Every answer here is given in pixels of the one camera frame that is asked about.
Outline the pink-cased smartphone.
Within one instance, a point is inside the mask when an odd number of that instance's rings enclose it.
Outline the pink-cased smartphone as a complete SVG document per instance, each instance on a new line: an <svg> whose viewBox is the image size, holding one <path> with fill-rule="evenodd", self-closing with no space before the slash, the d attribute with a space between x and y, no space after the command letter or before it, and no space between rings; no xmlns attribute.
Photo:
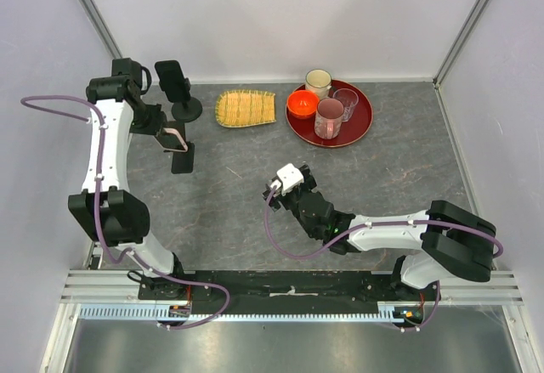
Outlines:
<svg viewBox="0 0 544 373"><path fill-rule="evenodd" d="M189 150L182 134L174 127L163 127L155 139L166 152L186 153Z"/></svg>

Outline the black smartphone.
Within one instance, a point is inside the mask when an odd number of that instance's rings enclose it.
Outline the black smartphone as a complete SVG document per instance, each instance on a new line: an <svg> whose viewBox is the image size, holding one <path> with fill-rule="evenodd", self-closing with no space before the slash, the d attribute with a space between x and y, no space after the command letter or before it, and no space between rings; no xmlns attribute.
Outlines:
<svg viewBox="0 0 544 373"><path fill-rule="evenodd" d="M177 60L155 62L159 86L171 103L184 103L190 100L190 81Z"/></svg>

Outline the black round-base phone stand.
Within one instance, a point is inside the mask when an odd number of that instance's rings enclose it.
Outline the black round-base phone stand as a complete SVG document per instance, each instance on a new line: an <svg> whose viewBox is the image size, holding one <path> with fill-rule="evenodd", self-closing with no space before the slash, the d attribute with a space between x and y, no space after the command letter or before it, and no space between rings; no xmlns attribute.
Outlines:
<svg viewBox="0 0 544 373"><path fill-rule="evenodd" d="M203 107L199 99L190 95L190 100L184 103L172 103L172 115L177 122L193 122L198 119Z"/></svg>

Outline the black folding phone stand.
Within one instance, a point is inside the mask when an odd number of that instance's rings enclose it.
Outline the black folding phone stand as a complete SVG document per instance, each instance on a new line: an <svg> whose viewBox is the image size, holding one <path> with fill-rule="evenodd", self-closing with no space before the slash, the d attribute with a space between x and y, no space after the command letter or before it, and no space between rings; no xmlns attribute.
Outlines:
<svg viewBox="0 0 544 373"><path fill-rule="evenodd" d="M183 122L170 121L167 122L166 127L174 127L180 131L185 142L189 146L189 150L186 153L172 153L172 174L186 174L192 173L194 168L195 159L195 145L191 143L185 134L185 124Z"/></svg>

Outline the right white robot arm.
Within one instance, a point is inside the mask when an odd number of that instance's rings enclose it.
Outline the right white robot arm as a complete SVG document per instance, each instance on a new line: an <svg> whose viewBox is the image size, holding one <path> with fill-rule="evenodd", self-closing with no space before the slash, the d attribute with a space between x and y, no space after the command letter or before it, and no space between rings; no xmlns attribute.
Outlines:
<svg viewBox="0 0 544 373"><path fill-rule="evenodd" d="M486 283L493 262L504 251L496 226L449 201L435 200L426 210L370 217L340 212L316 189L308 165L289 163L276 172L263 192L265 211L284 208L324 251L339 255L378 249L403 250L389 278L391 293L402 300L447 277Z"/></svg>

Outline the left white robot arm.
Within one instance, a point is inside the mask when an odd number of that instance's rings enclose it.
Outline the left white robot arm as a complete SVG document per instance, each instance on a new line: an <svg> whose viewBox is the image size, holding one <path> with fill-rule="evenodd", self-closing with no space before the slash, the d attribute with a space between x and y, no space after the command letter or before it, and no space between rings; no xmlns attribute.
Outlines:
<svg viewBox="0 0 544 373"><path fill-rule="evenodd" d="M160 105L148 105L148 68L130 59L114 59L111 74L92 79L87 88L91 110L91 150L82 190L68 198L68 208L88 237L99 243L111 263L132 259L144 276L157 280L168 299L183 296L186 278L178 257L150 229L148 206L128 184L128 150L134 134L150 135L172 153L172 172L190 173L195 146L182 122L170 121Z"/></svg>

